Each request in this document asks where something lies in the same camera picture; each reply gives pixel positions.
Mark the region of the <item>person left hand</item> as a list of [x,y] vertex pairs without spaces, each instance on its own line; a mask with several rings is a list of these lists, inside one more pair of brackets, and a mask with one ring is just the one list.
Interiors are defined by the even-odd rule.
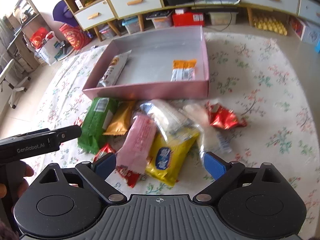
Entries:
[[29,173],[30,166],[18,160],[1,165],[1,184],[5,186],[6,193],[1,198],[5,207],[12,207],[23,193],[22,186],[25,177],[31,177],[34,173]]

